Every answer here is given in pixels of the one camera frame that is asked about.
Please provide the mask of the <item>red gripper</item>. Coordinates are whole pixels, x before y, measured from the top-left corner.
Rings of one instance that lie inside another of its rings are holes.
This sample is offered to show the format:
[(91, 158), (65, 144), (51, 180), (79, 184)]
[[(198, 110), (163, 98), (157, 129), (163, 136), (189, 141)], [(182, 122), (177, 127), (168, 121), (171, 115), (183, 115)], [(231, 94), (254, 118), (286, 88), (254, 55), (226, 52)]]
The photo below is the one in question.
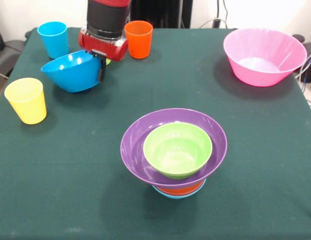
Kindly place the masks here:
[(128, 41), (125, 37), (119, 39), (103, 39), (96, 37), (88, 32), (86, 28), (81, 28), (78, 36), (79, 46), (94, 54), (98, 54), (101, 62), (99, 70), (99, 81), (102, 82), (106, 72), (106, 58), (120, 62), (126, 55)]

